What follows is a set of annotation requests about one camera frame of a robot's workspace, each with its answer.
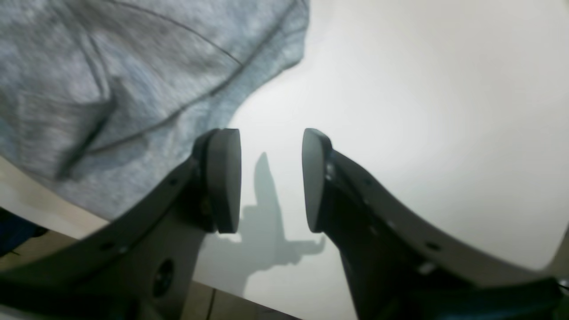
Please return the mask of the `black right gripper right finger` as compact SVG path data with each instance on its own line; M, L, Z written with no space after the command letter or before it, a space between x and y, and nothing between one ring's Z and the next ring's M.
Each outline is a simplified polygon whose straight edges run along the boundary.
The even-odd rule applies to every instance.
M309 229L338 248L360 320L563 320L565 247L543 271L437 229L317 129L303 134Z

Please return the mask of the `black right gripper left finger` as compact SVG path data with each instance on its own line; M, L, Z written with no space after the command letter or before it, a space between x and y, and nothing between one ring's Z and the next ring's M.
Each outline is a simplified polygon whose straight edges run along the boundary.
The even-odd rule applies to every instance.
M236 233L238 129L213 129L127 213L1 273L3 320L178 320L208 233Z

